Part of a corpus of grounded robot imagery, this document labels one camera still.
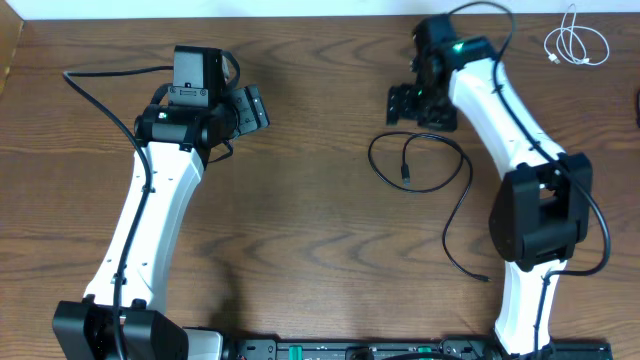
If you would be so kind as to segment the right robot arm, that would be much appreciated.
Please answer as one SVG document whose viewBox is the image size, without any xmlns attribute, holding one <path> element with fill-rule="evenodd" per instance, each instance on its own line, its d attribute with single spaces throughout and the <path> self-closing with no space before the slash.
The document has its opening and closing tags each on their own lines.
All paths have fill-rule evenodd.
<svg viewBox="0 0 640 360">
<path fill-rule="evenodd" d="M 493 332 L 504 355 L 552 353 L 549 318 L 557 282 L 587 235 L 596 206 L 593 169 L 569 155 L 537 124 L 511 86 L 504 51 L 484 36 L 461 38 L 448 13 L 415 26 L 412 84 L 388 91 L 386 121 L 413 120 L 440 140 L 463 114 L 491 155 L 501 185 L 489 233 L 505 262 L 501 310 Z"/>
</svg>

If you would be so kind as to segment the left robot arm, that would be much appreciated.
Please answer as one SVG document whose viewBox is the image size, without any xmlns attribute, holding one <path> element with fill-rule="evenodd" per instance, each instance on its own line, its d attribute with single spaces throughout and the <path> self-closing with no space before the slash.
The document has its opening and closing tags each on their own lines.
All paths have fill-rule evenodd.
<svg viewBox="0 0 640 360">
<path fill-rule="evenodd" d="M 178 45 L 133 127 L 113 121 L 134 147 L 128 194 L 98 271 L 78 302 L 62 301 L 52 329 L 68 359 L 229 359 L 216 330 L 181 327 L 165 314 L 169 272 L 184 214 L 211 151 L 270 124 L 260 91 L 238 85 L 231 52 Z"/>
</svg>

